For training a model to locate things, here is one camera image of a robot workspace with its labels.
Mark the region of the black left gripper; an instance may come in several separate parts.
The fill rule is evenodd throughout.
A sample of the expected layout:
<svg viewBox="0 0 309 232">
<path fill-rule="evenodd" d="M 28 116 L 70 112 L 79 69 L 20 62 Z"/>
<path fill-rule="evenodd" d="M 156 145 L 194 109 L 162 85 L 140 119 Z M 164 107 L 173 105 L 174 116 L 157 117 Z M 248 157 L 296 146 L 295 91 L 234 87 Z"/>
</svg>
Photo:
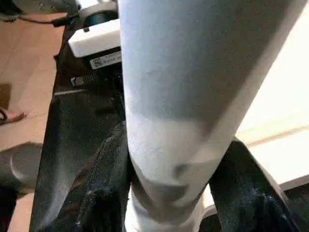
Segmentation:
<svg viewBox="0 0 309 232">
<path fill-rule="evenodd" d="M 124 121 L 126 116 L 121 48 L 118 46 L 87 55 L 81 61 L 85 71 L 70 79 L 72 86 L 102 92 L 108 97 L 112 109 Z"/>
</svg>

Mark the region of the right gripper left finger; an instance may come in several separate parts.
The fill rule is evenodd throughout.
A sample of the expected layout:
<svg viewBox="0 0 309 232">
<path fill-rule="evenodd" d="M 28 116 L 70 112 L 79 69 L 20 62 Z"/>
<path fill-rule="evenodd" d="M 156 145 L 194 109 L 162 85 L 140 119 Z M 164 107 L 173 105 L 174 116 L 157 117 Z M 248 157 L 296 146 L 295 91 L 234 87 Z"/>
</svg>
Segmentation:
<svg viewBox="0 0 309 232">
<path fill-rule="evenodd" d="M 111 130 L 92 165 L 70 231 L 123 232 L 130 185 L 130 161 L 123 123 Z"/>
</svg>

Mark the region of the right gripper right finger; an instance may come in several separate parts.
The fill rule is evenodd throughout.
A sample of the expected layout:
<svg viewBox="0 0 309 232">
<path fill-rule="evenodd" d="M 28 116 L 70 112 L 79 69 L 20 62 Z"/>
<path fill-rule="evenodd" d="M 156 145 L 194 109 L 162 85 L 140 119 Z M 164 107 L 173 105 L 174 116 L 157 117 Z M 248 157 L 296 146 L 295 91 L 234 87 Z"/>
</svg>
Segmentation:
<svg viewBox="0 0 309 232">
<path fill-rule="evenodd" d="M 309 185 L 283 191 L 238 139 L 231 142 L 209 185 L 223 232 L 309 230 Z"/>
</svg>

